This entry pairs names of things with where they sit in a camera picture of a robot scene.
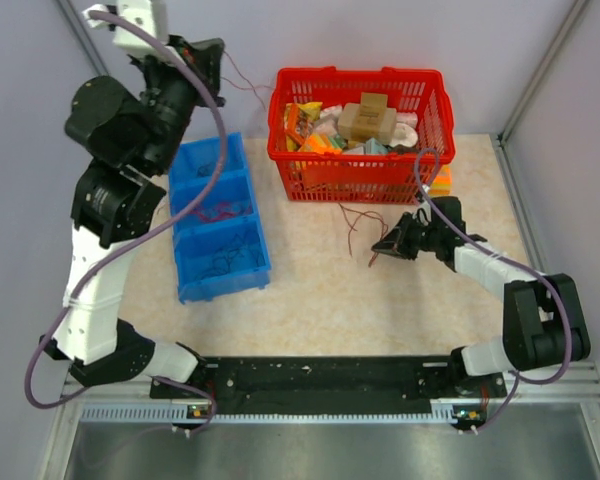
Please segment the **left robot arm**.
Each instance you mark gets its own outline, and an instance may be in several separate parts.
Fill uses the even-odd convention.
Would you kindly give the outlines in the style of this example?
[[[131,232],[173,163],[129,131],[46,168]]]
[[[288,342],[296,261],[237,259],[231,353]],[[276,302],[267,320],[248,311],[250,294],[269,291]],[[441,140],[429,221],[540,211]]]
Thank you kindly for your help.
[[[72,264],[63,300],[69,312],[44,351],[70,361],[71,375],[84,387],[158,376],[192,397],[207,382],[197,354],[150,340],[118,316],[133,253],[123,253],[73,292],[90,268],[149,231],[166,194],[151,179],[168,172],[194,108],[204,104],[194,86],[156,55],[131,62],[144,77],[140,95],[111,76],[94,77],[75,93],[65,123],[66,134],[92,160],[71,207]]]

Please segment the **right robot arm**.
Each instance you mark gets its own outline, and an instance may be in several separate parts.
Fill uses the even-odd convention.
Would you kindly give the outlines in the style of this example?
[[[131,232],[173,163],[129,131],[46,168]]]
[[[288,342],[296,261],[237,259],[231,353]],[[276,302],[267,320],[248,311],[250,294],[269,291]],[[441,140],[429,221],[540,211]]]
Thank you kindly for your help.
[[[450,355],[446,380],[458,395],[472,394],[487,375],[563,366],[591,353],[575,281],[566,274],[548,275],[510,260],[484,237],[467,234],[461,202],[455,196],[424,201],[415,212],[404,213],[372,250],[404,260],[431,252],[502,302],[501,335],[458,347]]]

